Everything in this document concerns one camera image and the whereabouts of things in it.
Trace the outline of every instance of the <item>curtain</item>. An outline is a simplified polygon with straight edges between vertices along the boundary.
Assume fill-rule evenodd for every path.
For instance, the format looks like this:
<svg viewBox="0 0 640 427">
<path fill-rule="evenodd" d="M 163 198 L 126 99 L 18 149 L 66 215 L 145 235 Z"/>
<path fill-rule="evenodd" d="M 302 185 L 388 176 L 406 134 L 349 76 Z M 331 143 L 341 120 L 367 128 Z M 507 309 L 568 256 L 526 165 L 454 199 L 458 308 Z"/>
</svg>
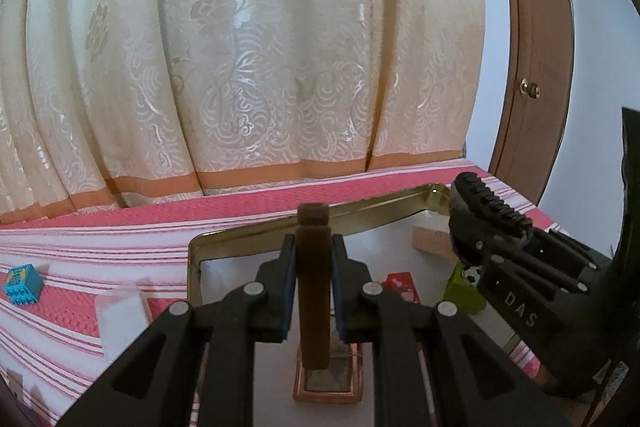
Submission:
<svg viewBox="0 0 640 427">
<path fill-rule="evenodd" d="M 460 156 L 484 0 L 0 0 L 0 221 Z"/>
</svg>

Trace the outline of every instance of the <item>blue toy cube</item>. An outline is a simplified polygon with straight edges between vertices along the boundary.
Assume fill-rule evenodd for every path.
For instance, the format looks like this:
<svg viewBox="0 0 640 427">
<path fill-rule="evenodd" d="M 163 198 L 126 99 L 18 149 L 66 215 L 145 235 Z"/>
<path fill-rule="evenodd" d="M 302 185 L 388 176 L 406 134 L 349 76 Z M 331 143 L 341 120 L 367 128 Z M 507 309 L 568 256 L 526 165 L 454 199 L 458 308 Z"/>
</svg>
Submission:
<svg viewBox="0 0 640 427">
<path fill-rule="evenodd" d="M 25 264 L 9 270 L 2 289 L 11 302 L 19 306 L 38 302 L 43 284 L 33 264 Z"/>
</svg>

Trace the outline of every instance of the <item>screw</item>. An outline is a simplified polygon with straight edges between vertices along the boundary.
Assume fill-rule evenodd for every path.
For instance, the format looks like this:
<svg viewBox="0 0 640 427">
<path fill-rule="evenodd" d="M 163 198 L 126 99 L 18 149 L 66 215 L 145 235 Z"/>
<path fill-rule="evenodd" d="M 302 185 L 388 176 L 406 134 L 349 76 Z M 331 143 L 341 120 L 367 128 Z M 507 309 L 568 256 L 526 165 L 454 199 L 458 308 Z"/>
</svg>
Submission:
<svg viewBox="0 0 640 427">
<path fill-rule="evenodd" d="M 375 281 L 366 282 L 362 285 L 362 291 L 364 292 L 364 295 L 368 295 L 370 297 L 380 295 L 382 293 L 382 284 Z"/>
<path fill-rule="evenodd" d="M 453 304 L 451 301 L 442 301 L 438 304 L 438 313 L 440 315 L 444 315 L 445 317 L 453 317 L 456 313 L 458 313 L 458 307 Z"/>
<path fill-rule="evenodd" d="M 257 295 L 260 295 L 262 292 L 264 292 L 264 286 L 262 285 L 262 283 L 259 283 L 257 281 L 248 282 L 244 285 L 244 293 L 249 296 L 255 297 Z"/>
<path fill-rule="evenodd" d="M 169 313 L 179 317 L 189 311 L 189 303 L 187 301 L 176 301 L 169 306 Z"/>
</svg>

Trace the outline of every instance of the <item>gold tray rim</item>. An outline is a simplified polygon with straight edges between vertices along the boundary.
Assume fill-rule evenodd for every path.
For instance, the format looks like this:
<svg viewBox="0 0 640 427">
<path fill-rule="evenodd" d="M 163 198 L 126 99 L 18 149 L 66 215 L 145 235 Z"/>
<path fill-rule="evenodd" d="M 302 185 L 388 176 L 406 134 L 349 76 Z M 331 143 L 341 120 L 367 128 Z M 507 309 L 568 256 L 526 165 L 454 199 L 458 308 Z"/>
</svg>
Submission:
<svg viewBox="0 0 640 427">
<path fill-rule="evenodd" d="M 332 232 L 342 235 L 366 232 L 413 216 L 424 210 L 449 214 L 450 188 L 431 183 L 404 188 L 364 200 L 339 203 L 330 207 Z M 202 305 L 200 264 L 203 261 L 257 255 L 279 250 L 287 233 L 297 225 L 295 210 L 291 216 L 232 229 L 204 232 L 189 242 L 187 266 L 187 300 Z"/>
</svg>

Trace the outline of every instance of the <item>soccer ball picture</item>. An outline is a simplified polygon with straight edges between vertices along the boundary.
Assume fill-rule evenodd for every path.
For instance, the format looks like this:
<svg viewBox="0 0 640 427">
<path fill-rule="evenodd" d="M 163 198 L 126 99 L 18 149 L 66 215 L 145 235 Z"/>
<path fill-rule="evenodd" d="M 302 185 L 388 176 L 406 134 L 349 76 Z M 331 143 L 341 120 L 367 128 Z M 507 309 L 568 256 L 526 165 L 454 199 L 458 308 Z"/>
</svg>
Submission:
<svg viewBox="0 0 640 427">
<path fill-rule="evenodd" d="M 465 266 L 462 269 L 462 279 L 465 280 L 469 286 L 475 288 L 480 282 L 481 271 L 481 266 Z"/>
</svg>

